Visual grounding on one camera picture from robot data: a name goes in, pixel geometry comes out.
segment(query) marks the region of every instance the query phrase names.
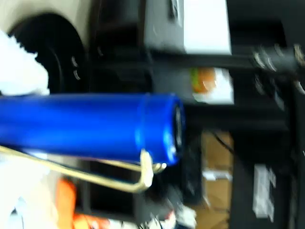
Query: brown cardboard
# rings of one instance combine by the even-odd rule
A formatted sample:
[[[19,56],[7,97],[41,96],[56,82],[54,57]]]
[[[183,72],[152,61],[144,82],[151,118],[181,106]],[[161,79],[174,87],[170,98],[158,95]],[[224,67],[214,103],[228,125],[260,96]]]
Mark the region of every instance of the brown cardboard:
[[[217,134],[226,144],[233,148],[233,141],[230,134]],[[233,156],[217,139],[210,133],[203,134],[203,160],[208,169],[228,169],[233,165]]]
[[[229,180],[205,181],[206,198],[214,210],[230,210],[232,183]]]
[[[227,133],[217,135],[230,147],[233,141]],[[204,168],[209,170],[231,170],[233,156],[210,133],[202,136]],[[210,205],[191,206],[197,213],[197,229],[227,229],[231,205],[232,183],[227,179],[206,181],[203,179],[205,197]]]
[[[194,207],[197,217],[196,229],[227,229],[229,213],[214,212],[202,207]]]

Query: black surface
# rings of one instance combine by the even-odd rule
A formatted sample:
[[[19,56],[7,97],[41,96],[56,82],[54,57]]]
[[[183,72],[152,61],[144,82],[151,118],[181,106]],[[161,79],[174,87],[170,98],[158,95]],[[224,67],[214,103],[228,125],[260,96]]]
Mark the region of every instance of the black surface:
[[[241,1],[228,0],[228,15],[233,45],[272,45],[291,46],[294,43],[304,43],[304,31],[298,29],[298,21],[305,5],[294,1]],[[262,96],[253,88],[254,73],[245,71],[230,71],[234,74],[235,104],[246,104],[251,101],[259,103]],[[290,118],[285,112],[285,122],[289,125]],[[293,150],[294,129],[291,132],[258,132],[251,135],[233,133],[234,148],[238,155],[234,159],[233,194],[230,216],[230,228],[260,228],[284,229],[288,226],[291,172],[290,150]],[[264,163],[276,172],[276,189],[274,198],[274,222],[269,219],[257,219],[252,210],[253,204],[253,172],[254,163]]]
[[[89,90],[86,68],[78,70],[80,80],[73,71],[72,57],[78,65],[85,62],[85,51],[75,28],[62,16],[44,13],[30,17],[16,25],[11,32],[26,51],[38,53],[37,61],[49,73],[51,93],[75,93]]]

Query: wire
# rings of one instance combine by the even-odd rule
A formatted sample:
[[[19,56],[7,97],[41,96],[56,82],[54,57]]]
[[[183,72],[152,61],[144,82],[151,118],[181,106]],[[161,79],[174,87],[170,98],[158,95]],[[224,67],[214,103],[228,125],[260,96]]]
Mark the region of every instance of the wire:
[[[235,154],[234,150],[226,142],[224,142],[224,140],[222,140],[218,134],[216,133],[212,133],[212,134],[223,147],[225,147],[227,150],[230,151],[231,154],[233,155]]]
[[[96,175],[93,173],[81,171],[76,168],[68,167],[68,166],[53,162],[53,161],[44,160],[44,159],[29,155],[29,154],[26,154],[26,153],[23,153],[23,152],[14,150],[14,149],[10,149],[10,148],[4,147],[4,146],[0,146],[0,153],[6,154],[8,156],[17,156],[17,157],[21,157],[21,158],[26,158],[26,159],[35,161],[43,166],[46,166],[53,171],[60,172],[64,175],[82,179],[84,181],[95,183],[95,184],[98,184],[101,186],[107,186],[107,187],[115,188],[115,189],[119,189],[119,190],[123,190],[122,187],[124,186],[123,188],[124,188],[124,191],[126,191],[126,192],[135,192],[138,190],[139,183],[131,185],[132,187],[129,187],[130,186],[129,184],[126,184],[126,183],[123,183],[123,182],[120,182],[117,180],[113,180],[113,179],[99,176],[99,175]]]

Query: blue metal tube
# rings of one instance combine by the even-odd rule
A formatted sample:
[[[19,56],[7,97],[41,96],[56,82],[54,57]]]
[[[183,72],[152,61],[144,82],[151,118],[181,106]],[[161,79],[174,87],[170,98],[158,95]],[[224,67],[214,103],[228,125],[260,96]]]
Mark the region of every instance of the blue metal tube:
[[[0,145],[52,154],[174,164],[182,145],[180,100],[154,94],[0,97]]]

